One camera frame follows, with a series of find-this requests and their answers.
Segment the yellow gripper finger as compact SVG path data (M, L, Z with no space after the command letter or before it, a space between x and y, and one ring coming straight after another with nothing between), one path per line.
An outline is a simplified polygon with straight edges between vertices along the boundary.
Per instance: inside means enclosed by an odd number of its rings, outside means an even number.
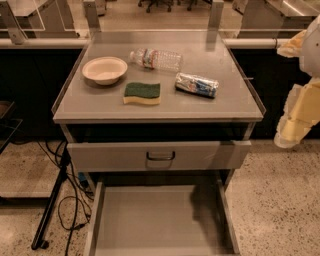
M299 57L305 34L305 30L297 33L277 49L277 54L287 58Z
M292 148L319 122L320 80L311 79L304 86L295 84L285 102L284 114L277 125L274 143L280 148Z

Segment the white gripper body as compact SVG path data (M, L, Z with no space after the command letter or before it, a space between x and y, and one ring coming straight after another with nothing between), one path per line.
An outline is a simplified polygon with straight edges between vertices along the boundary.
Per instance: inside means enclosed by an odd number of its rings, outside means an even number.
M299 56L300 69L311 77L320 77L320 15L308 26Z

